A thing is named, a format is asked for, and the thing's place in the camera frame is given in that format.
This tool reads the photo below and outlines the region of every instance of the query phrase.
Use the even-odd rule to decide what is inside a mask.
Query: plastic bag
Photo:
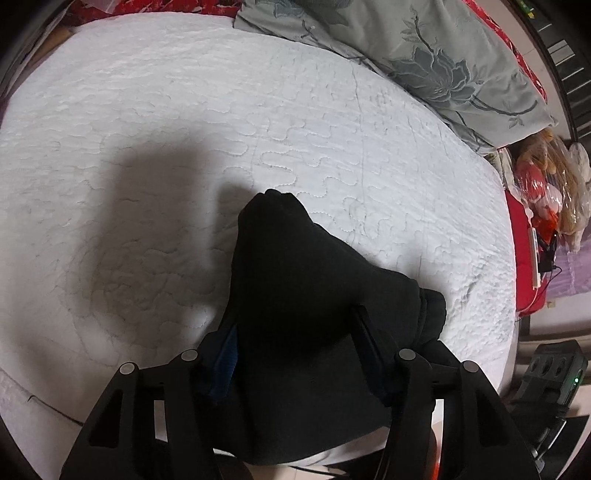
[[[562,194],[551,183],[546,184],[546,193],[535,203],[535,211],[543,219],[550,218],[550,212],[558,215],[562,211]]]
[[[572,235],[584,230],[591,215],[591,196],[578,164],[571,158],[562,140],[550,128],[530,135],[521,144],[517,169],[524,162],[537,166],[544,173],[546,182],[555,186],[562,195],[563,207],[558,216],[558,232]]]
[[[569,147],[570,158],[579,166],[579,171],[585,183],[591,181],[591,164],[585,147],[575,142]]]
[[[587,184],[587,197],[591,198],[591,183]],[[581,250],[581,243],[583,241],[583,230],[573,233],[572,235],[565,235],[564,239],[569,246],[569,253],[576,254]]]
[[[531,203],[535,203],[546,195],[546,180],[542,171],[531,161],[517,162],[515,179],[524,197]]]

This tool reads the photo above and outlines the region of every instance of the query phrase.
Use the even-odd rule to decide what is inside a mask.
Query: wall
[[[555,300],[531,316],[530,334],[562,333],[591,328],[591,292]]]

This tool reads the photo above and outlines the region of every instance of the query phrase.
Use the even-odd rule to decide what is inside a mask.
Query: red floral fabric
[[[93,20],[140,12],[185,12],[236,17],[241,0],[121,0],[111,14],[85,5],[81,0],[72,3],[64,23],[77,27]]]
[[[525,62],[523,55],[519,53],[516,46],[513,45],[511,39],[507,36],[505,32],[503,32],[502,28],[482,9],[480,5],[476,3],[476,0],[464,0],[464,3],[470,7],[470,9],[480,17],[480,19],[488,25],[491,29],[493,29],[497,35],[501,38],[502,41],[511,49],[513,55],[517,59],[517,63],[523,69],[525,74],[531,79],[534,86],[538,89],[540,95],[544,98],[544,101],[548,103],[548,95],[546,95],[546,91],[538,77],[535,73],[529,68],[528,64]]]

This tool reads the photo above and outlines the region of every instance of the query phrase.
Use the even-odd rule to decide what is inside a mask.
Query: red object
[[[540,238],[546,243],[546,245],[550,245],[552,237],[558,229],[558,215],[550,209],[546,211],[546,214],[548,215],[547,220],[534,215],[531,219],[531,226],[540,234]]]
[[[72,27],[101,18],[140,12],[185,12],[205,15],[224,15],[235,18],[242,0],[121,0],[111,14],[75,0],[68,9],[64,23]]]
[[[493,29],[497,35],[501,38],[503,42],[511,49],[513,55],[517,59],[517,63],[523,69],[525,74],[530,78],[533,82],[534,86],[538,89],[540,95],[544,98],[544,101],[548,103],[548,95],[546,95],[546,91],[544,90],[544,86],[542,82],[540,82],[539,78],[536,74],[529,68],[528,64],[525,62],[523,55],[519,53],[516,46],[513,45],[511,39],[507,36],[503,29],[482,9],[480,5],[476,3],[476,0],[464,0],[464,3],[470,7],[470,9],[480,17],[480,19],[488,25],[491,29]]]
[[[546,301],[547,279],[544,279],[540,288],[534,285],[534,258],[530,242],[530,221],[525,214],[525,207],[509,192],[505,192],[509,217],[511,218],[511,230],[515,245],[516,302],[515,308],[520,317],[531,315],[540,310]]]
[[[515,179],[521,191],[532,203],[546,195],[546,179],[542,171],[529,161],[521,161],[515,169]]]

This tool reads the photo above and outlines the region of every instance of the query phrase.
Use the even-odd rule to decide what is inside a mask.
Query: purple fabric
[[[556,251],[555,264],[562,268],[562,273],[548,285],[548,299],[591,291],[591,225],[583,233],[579,253],[569,254],[565,246],[560,246]]]

